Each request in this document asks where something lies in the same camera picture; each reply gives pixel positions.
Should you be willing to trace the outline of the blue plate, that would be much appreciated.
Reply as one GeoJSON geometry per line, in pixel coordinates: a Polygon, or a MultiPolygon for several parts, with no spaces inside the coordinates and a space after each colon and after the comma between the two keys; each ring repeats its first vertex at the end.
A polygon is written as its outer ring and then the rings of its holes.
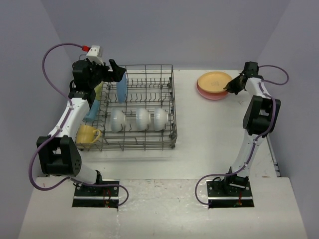
{"type": "Polygon", "coordinates": [[[117,98],[119,103],[124,103],[127,98],[127,78],[123,75],[120,82],[116,83],[117,98]]]}

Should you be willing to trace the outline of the orange yellow plate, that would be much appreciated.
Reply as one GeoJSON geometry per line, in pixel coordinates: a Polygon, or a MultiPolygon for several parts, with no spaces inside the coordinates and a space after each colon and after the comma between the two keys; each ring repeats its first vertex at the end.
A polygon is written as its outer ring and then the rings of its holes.
{"type": "Polygon", "coordinates": [[[200,76],[197,80],[198,86],[213,94],[225,92],[226,85],[232,80],[232,77],[224,72],[213,71],[200,76]]]}

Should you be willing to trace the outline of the pink plate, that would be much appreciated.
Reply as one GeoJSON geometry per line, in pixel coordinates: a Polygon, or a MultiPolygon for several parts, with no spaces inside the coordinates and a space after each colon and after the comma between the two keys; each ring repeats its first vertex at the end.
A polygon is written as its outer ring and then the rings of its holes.
{"type": "Polygon", "coordinates": [[[196,87],[199,94],[208,100],[217,101],[225,98],[228,95],[228,92],[226,91],[222,93],[209,93],[204,91],[199,85],[196,85],[196,87]]]}

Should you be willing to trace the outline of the white bowl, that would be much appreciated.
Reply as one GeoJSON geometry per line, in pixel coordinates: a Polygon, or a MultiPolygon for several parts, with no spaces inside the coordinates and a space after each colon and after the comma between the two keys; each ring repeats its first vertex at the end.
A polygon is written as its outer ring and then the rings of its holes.
{"type": "Polygon", "coordinates": [[[126,125],[126,116],[121,110],[112,109],[110,122],[111,122],[111,131],[120,132],[124,129],[126,125]]]}
{"type": "Polygon", "coordinates": [[[154,127],[155,131],[161,131],[165,129],[168,123],[168,113],[162,108],[155,108],[154,111],[154,127]]]}
{"type": "Polygon", "coordinates": [[[147,130],[151,124],[150,113],[143,108],[137,108],[136,110],[136,125],[138,131],[147,130]]]}

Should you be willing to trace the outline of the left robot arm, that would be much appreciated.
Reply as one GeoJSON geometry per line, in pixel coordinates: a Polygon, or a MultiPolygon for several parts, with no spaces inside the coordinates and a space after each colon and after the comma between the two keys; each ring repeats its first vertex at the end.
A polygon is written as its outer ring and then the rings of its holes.
{"type": "Polygon", "coordinates": [[[120,82],[125,75],[126,69],[118,66],[115,60],[110,59],[109,63],[97,64],[89,59],[73,63],[67,107],[55,129],[36,142],[41,170],[45,175],[70,177],[86,184],[86,190],[93,196],[103,192],[102,176],[99,171],[82,163],[75,139],[95,100],[95,88],[101,82],[120,82]]]}

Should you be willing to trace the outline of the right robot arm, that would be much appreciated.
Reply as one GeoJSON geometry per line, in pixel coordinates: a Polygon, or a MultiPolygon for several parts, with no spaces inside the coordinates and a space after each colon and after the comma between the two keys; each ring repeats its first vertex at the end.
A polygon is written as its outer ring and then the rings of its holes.
{"type": "Polygon", "coordinates": [[[266,89],[256,62],[246,62],[243,71],[225,89],[234,94],[245,90],[251,96],[242,123],[244,139],[238,156],[222,183],[223,192],[233,196],[247,187],[252,162],[265,137],[274,130],[281,101],[273,98],[266,89]]]}

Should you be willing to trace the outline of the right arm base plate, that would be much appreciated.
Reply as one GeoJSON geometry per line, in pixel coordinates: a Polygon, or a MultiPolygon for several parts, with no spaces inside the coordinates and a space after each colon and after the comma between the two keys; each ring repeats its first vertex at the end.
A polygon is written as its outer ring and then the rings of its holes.
{"type": "Polygon", "coordinates": [[[207,180],[208,207],[213,208],[252,208],[253,195],[248,182],[245,188],[223,186],[220,180],[207,180]]]}

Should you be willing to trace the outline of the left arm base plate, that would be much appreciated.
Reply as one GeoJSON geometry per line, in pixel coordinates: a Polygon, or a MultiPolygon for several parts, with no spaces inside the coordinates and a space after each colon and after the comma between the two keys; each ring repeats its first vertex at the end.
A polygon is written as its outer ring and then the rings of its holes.
{"type": "Polygon", "coordinates": [[[106,187],[86,187],[73,183],[75,186],[72,207],[74,208],[115,208],[119,206],[119,181],[104,180],[106,187]]]}

